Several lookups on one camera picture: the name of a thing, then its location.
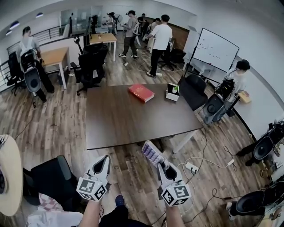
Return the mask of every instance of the woman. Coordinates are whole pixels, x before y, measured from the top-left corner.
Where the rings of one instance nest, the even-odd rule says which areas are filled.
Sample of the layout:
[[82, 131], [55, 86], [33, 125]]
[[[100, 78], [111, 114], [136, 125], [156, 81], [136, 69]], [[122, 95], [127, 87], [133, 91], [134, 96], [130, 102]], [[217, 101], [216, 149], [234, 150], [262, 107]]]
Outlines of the woman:
[[114, 12], [111, 12], [108, 14], [109, 19], [107, 20], [107, 28], [108, 28], [108, 33], [114, 33]]
[[[156, 19], [154, 19], [153, 20], [153, 22], [152, 22], [152, 24], [151, 24], [151, 31], [150, 31], [150, 33], [154, 30], [154, 28], [157, 26], [157, 25], [159, 25], [161, 23], [161, 20], [160, 20], [160, 18], [156, 18]], [[151, 50], [151, 47], [152, 47], [152, 45], [153, 45], [153, 42], [154, 42], [154, 38], [152, 37], [152, 38], [150, 38], [149, 39], [149, 41], [148, 41], [148, 45], [147, 45], [147, 49], [148, 50]]]
[[237, 94], [242, 92], [245, 89], [245, 72], [250, 69], [249, 62], [247, 60], [241, 60], [237, 62], [237, 66], [235, 69], [230, 69], [227, 72], [225, 78], [233, 79], [234, 88], [231, 94], [225, 99], [224, 105], [222, 108], [212, 116], [205, 117], [204, 123], [210, 124], [215, 121], [221, 120], [223, 115], [228, 111], [231, 105], [234, 103]]

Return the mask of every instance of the white box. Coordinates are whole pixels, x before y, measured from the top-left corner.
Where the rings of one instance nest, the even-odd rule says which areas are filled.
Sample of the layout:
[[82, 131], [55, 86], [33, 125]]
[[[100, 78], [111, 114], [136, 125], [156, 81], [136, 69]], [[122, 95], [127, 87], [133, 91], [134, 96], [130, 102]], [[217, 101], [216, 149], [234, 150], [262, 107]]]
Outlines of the white box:
[[173, 88], [175, 86], [177, 86], [177, 85], [173, 84], [173, 83], [168, 83], [168, 87], [167, 87], [167, 91], [166, 91], [166, 98], [167, 99], [171, 99], [171, 100], [174, 100], [174, 101], [178, 100], [178, 97], [179, 97], [178, 90], [177, 90], [176, 93], [173, 92]]

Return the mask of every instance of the railing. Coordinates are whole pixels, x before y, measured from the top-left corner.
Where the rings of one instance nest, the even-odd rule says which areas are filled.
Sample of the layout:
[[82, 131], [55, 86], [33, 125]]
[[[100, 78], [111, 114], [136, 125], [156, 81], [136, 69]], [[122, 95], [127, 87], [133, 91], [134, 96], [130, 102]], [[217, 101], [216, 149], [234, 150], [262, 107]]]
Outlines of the railing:
[[[43, 42], [47, 39], [52, 39], [54, 37], [63, 35], [65, 26], [66, 26], [66, 24], [60, 25], [60, 26], [57, 26], [57, 27], [52, 27], [52, 28], [49, 28], [47, 30], [35, 33], [32, 36], [36, 37], [39, 42]], [[7, 48], [8, 55], [10, 55], [11, 53], [13, 53], [17, 50], [18, 44], [19, 44], [19, 42], [15, 43], [15, 44], [13, 44], [13, 45], [11, 45]]]
[[6, 86], [6, 84], [8, 83], [8, 80], [6, 79], [7, 76], [10, 76], [10, 68], [8, 65], [8, 61], [0, 65], [0, 91], [8, 88]]

